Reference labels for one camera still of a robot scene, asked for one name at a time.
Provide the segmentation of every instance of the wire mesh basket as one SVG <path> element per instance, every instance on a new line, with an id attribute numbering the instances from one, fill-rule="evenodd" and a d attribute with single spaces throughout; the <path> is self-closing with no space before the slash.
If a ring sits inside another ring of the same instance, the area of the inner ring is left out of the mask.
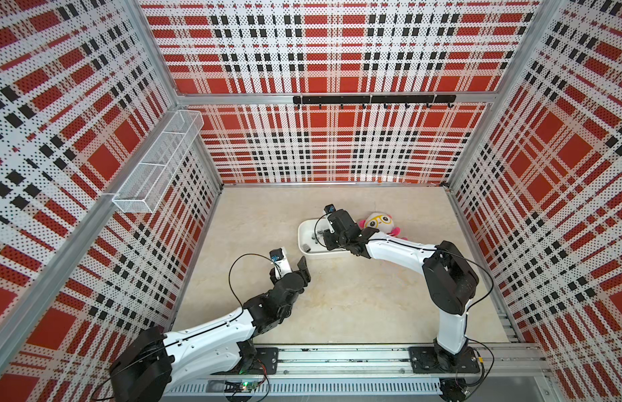
<path id="1" fill-rule="evenodd" d="M 201 113 L 180 110 L 123 183 L 114 204 L 125 213 L 154 213 L 203 126 Z"/>

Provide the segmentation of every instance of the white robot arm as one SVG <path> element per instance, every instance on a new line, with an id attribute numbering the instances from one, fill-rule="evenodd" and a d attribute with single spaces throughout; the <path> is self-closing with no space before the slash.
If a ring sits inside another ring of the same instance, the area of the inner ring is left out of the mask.
<path id="1" fill-rule="evenodd" d="M 305 257 L 297 271 L 291 269 L 284 248 L 272 250 L 270 259 L 273 289 L 241 308 L 183 331 L 163 334 L 152 327 L 141 332 L 110 367 L 114 400 L 155 402 L 165 390 L 193 378 L 235 367 L 241 373 L 252 368 L 257 360 L 252 338 L 289 317 L 297 296 L 311 281 Z"/>
<path id="2" fill-rule="evenodd" d="M 467 346 L 467 310 L 476 294 L 479 279 L 450 242 L 422 245 L 391 237 L 378 229 L 360 229 L 345 210 L 324 208 L 330 228 L 323 231 L 329 250 L 344 248 L 355 255 L 394 262 L 422 274 L 440 323 L 434 352 L 440 369 L 454 372 L 462 359 L 473 352 Z"/>

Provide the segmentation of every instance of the beige floor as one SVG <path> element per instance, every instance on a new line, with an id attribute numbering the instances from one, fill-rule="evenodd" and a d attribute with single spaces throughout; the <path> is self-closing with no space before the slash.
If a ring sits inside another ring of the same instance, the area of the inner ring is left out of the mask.
<path id="1" fill-rule="evenodd" d="M 438 187 L 226 187 L 206 236 L 174 325 L 186 329 L 237 307 L 228 289 L 228 269 L 243 253 L 268 256 L 286 247 L 291 265 L 302 253 L 297 227 L 320 217 L 334 204 L 355 221 L 371 212 L 392 215 L 402 236 L 417 243 L 454 243 L 471 258 L 454 212 Z M 257 343 L 419 343 L 432 342 L 437 308 L 422 275 L 386 261 L 363 257 L 309 260 L 312 282 L 291 317 Z M 233 269 L 232 285 L 242 301 L 268 291 L 270 266 L 244 257 Z M 477 298 L 486 293 L 483 281 Z M 482 342 L 507 342 L 490 298 L 471 310 L 467 335 Z"/>

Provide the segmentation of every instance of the perforated wall panel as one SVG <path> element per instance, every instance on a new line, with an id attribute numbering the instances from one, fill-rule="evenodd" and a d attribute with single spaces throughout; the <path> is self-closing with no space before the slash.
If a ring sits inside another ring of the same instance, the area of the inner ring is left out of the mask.
<path id="1" fill-rule="evenodd" d="M 2 375 L 0 401 L 87 401 L 140 330 L 167 328 L 215 196 L 189 152 L 158 212 L 115 213 Z"/>
<path id="2" fill-rule="evenodd" d="M 183 94 L 493 91 L 539 4 L 140 3 Z"/>
<path id="3" fill-rule="evenodd" d="M 202 137 L 227 183 L 438 184 L 449 177 L 485 105 L 192 108 L 202 112 Z"/>
<path id="4" fill-rule="evenodd" d="M 622 401 L 622 3 L 564 1 L 454 191 L 570 399 Z"/>
<path id="5" fill-rule="evenodd" d="M 0 323 L 165 109 L 118 1 L 0 3 Z"/>

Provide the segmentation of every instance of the plush doll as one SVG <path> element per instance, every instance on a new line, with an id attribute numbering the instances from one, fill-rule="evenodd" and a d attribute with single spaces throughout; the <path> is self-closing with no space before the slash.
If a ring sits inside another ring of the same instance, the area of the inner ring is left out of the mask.
<path id="1" fill-rule="evenodd" d="M 358 222 L 360 229 L 364 227 L 375 228 L 390 236 L 397 237 L 400 234 L 400 228 L 396 228 L 390 215 L 382 212 L 374 212 L 367 219 Z"/>

